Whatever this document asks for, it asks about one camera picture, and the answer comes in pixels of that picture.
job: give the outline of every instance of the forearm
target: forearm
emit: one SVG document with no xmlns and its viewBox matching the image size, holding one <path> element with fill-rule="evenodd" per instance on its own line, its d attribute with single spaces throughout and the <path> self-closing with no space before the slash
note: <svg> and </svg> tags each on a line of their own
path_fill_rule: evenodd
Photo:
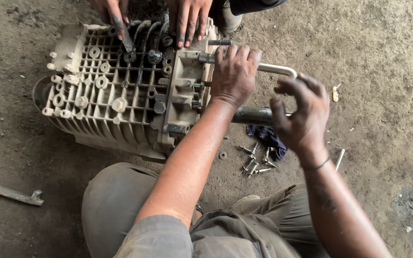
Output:
<svg viewBox="0 0 413 258">
<path fill-rule="evenodd" d="M 326 158 L 321 155 L 318 160 Z M 391 257 L 332 161 L 318 170 L 305 170 L 305 178 L 313 226 L 331 257 Z"/>
<path fill-rule="evenodd" d="M 219 145 L 235 108 L 212 99 L 202 118 L 169 157 L 137 215 L 135 223 L 159 214 L 172 215 L 189 228 Z"/>
</svg>

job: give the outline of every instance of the sleeve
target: sleeve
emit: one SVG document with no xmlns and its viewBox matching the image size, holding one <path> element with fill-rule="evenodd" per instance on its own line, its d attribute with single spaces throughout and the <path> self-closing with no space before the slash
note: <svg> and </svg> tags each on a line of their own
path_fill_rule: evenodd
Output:
<svg viewBox="0 0 413 258">
<path fill-rule="evenodd" d="M 114 258 L 191 258 L 193 253 L 189 231 L 181 220 L 154 215 L 132 227 Z"/>
</svg>

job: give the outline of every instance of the bracelet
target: bracelet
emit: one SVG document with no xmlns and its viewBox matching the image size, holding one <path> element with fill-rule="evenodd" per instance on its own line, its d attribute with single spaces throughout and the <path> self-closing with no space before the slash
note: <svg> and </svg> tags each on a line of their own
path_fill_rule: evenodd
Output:
<svg viewBox="0 0 413 258">
<path fill-rule="evenodd" d="M 308 171 L 317 171 L 318 169 L 326 166 L 326 164 L 331 160 L 331 158 L 328 157 L 328 160 L 326 160 L 323 164 L 319 165 L 316 168 L 312 168 L 312 169 L 304 169 L 304 170 L 308 170 Z"/>
</svg>

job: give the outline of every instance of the gray shirt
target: gray shirt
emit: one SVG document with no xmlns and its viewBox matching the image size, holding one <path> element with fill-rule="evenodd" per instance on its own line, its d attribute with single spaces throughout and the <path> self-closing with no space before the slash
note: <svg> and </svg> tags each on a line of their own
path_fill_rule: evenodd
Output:
<svg viewBox="0 0 413 258">
<path fill-rule="evenodd" d="M 137 222 L 125 237 L 115 258 L 130 257 L 256 257 L 300 258 L 269 218 L 212 211 L 190 231 L 169 215 Z"/>
</svg>

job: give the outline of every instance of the gray pants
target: gray pants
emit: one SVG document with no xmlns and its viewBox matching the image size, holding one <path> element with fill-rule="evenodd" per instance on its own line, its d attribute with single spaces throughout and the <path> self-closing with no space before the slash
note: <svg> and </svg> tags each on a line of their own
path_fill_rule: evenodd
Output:
<svg viewBox="0 0 413 258">
<path fill-rule="evenodd" d="M 82 224 L 93 258 L 113 257 L 151 193 L 157 174 L 129 163 L 98 173 L 85 190 Z M 318 241 L 308 207 L 307 188 L 299 183 L 270 197 L 239 202 L 233 212 L 270 218 L 302 257 L 327 257 Z"/>
</svg>

